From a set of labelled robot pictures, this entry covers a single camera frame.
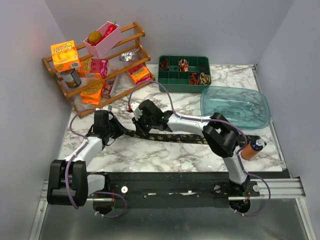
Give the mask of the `black leaf patterned tie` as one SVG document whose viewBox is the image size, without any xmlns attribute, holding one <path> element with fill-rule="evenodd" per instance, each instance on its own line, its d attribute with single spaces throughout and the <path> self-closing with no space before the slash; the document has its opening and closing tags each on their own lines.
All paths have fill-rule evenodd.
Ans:
<svg viewBox="0 0 320 240">
<path fill-rule="evenodd" d="M 142 135 L 136 133 L 134 130 L 128 130 L 125 133 L 126 136 L 132 138 L 139 138 L 144 140 L 169 142 L 169 143 L 186 143 L 186 144 L 200 144 L 207 145 L 207 140 L 203 136 L 196 134 L 160 134 L 160 133 L 148 133 Z"/>
</svg>

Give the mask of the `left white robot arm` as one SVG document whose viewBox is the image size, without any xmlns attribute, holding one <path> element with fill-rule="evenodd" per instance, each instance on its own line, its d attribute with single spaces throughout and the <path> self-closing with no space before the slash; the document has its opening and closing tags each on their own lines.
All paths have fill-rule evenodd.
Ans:
<svg viewBox="0 0 320 240">
<path fill-rule="evenodd" d="M 96 193 L 104 198 L 110 194 L 111 185 L 106 176 L 88 173 L 87 165 L 107 146 L 128 130 L 110 110 L 95 110 L 93 124 L 83 135 L 74 131 L 72 125 L 79 114 L 69 123 L 69 130 L 83 138 L 80 146 L 65 159 L 53 160 L 49 168 L 47 202 L 50 205 L 82 207 L 89 195 Z"/>
</svg>

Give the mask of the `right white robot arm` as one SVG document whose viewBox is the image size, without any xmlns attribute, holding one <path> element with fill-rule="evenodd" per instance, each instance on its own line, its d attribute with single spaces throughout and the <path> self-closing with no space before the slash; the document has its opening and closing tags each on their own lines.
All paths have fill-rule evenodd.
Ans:
<svg viewBox="0 0 320 240">
<path fill-rule="evenodd" d="M 195 117 L 178 115 L 172 110 L 162 111 L 151 100 L 129 104 L 136 131 L 143 135 L 156 129 L 163 132 L 184 132 L 203 137 L 212 152 L 220 156 L 228 170 L 230 191 L 241 196 L 248 190 L 250 177 L 244 169 L 238 144 L 240 131 L 220 113 Z"/>
</svg>

